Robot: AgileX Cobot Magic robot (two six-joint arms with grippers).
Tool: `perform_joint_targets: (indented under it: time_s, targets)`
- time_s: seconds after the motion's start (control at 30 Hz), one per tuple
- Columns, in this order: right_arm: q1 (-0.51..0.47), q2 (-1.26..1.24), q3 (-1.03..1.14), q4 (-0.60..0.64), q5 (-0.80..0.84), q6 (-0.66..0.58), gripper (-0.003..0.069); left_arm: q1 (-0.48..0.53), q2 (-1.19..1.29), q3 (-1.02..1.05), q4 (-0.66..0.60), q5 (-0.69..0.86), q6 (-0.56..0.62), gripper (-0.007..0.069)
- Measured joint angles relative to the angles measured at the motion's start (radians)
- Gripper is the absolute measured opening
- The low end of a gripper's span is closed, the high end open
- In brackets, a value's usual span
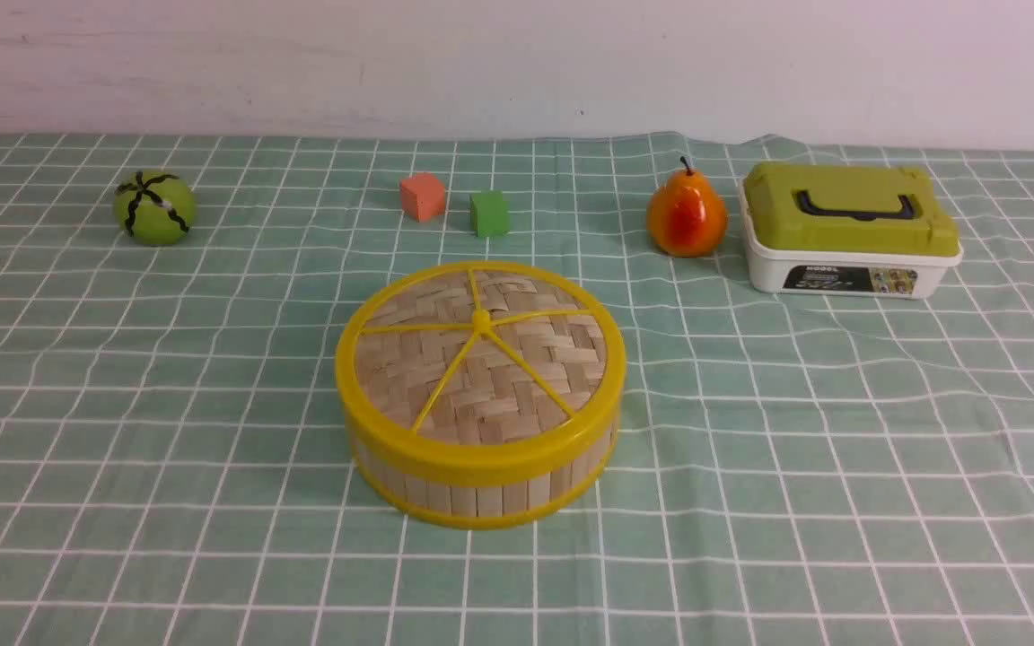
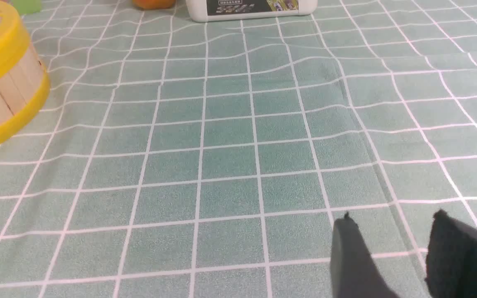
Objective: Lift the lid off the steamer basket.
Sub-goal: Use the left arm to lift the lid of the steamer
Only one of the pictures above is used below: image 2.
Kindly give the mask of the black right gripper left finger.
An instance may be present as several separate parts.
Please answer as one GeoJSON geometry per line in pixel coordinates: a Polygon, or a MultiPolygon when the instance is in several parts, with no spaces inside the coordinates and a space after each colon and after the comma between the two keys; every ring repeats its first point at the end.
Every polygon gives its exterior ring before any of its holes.
{"type": "Polygon", "coordinates": [[[334,221],[331,246],[334,298],[397,298],[372,258],[356,221],[346,212],[334,221]]]}

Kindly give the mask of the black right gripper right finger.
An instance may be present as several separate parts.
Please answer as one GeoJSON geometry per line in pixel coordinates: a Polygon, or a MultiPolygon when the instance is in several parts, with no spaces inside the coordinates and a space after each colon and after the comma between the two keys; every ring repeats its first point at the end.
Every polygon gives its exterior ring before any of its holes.
{"type": "Polygon", "coordinates": [[[433,298],[477,298],[477,229],[439,210],[433,215],[426,278],[433,298]]]}

